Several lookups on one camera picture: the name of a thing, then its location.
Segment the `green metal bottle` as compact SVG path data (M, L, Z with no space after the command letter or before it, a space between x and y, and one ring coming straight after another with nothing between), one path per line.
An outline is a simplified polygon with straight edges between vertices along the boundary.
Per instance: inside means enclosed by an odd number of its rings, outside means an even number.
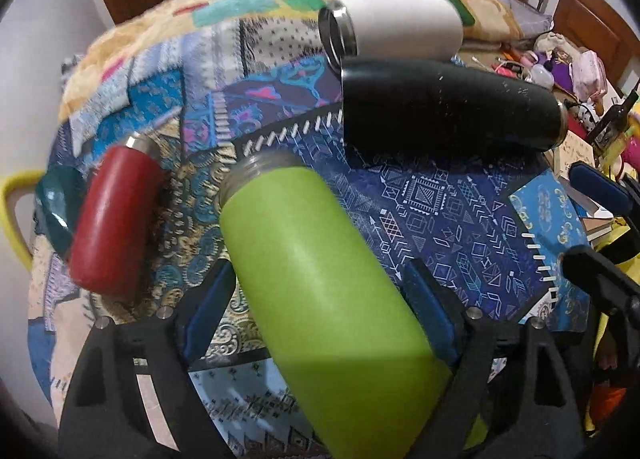
M405 457L451 373L331 189L268 150L235 164L219 197L250 313L322 443Z

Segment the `dark teal cup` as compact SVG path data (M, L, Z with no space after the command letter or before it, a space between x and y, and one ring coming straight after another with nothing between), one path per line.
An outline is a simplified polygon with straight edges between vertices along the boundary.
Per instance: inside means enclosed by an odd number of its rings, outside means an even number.
M66 165L51 166L35 187L38 225L62 260L70 256L86 193L84 176Z

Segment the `dark glass bottle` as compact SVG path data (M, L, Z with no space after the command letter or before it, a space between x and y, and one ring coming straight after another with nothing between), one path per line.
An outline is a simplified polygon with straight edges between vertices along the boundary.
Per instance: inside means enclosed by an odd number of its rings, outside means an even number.
M628 113L631 112L638 98L638 87L635 87L620 104L609 107L601 120L590 130L586 141L598 156L604 153L613 140L625 130Z

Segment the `pink pouch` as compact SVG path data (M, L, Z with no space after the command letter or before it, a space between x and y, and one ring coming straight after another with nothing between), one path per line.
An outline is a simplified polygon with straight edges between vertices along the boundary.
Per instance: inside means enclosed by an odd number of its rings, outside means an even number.
M574 94L579 101L600 101L608 91L602 60L593 50L582 52L572 63Z

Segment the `blue patchwork bed cloth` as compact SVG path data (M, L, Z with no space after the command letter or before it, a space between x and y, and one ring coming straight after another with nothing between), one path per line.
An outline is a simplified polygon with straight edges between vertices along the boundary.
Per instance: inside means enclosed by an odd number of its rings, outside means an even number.
M194 35L130 59L90 139L63 125L36 188L52 245L29 341L61 444L79 458L166 455L134 375L148 364L175 453L404 457L454 376L457 311L522 323L549 300L552 335L587 329L589 299L560 274L585 241L563 187L503 126L547 128L483 85L446 127L387 72L337 82L307 57L209 92Z

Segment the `purple plush toy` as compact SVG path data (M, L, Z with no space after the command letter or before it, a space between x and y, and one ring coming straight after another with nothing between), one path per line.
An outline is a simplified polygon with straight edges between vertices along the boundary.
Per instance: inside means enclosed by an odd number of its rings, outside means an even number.
M547 56L544 52L539 54L542 66L551 73L554 78L554 84L564 92L573 93L574 85L572 74L570 73L570 65L563 62L555 54Z

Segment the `red metal bottle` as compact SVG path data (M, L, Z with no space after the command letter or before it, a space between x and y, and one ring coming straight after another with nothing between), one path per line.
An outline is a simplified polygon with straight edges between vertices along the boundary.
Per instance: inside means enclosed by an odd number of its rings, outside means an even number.
M108 148L80 210L68 272L77 286L130 300L140 289L146 239L164 185L157 143L140 133Z

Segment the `wooden bed headboard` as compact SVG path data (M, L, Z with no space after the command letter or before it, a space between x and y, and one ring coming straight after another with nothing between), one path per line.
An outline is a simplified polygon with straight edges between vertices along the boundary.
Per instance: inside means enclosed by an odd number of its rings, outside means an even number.
M540 6L549 2L538 0ZM553 20L556 32L597 52L616 89L628 92L637 83L639 39L606 0L558 0Z

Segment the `black metal bottle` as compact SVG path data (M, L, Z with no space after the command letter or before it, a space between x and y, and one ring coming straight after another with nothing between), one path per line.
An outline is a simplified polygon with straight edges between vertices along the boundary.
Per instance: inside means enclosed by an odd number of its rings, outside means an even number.
M346 58L341 82L345 145L367 163L513 159L568 132L550 90L450 62Z

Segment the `white metal bottle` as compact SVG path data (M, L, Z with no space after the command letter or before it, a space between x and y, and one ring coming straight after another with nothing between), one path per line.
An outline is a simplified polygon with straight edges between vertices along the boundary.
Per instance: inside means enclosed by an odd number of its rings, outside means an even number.
M318 11L326 59L448 60L461 48L462 19L450 0L330 0Z

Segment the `yellow chair frame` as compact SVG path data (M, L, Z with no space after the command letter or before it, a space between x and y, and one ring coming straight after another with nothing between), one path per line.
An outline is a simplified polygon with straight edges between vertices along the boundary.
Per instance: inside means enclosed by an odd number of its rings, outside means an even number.
M43 178L43 170L26 170L17 172L1 179L1 228L17 260L26 271L32 269L32 251L22 235L20 226L11 205L11 198L15 193L34 188Z

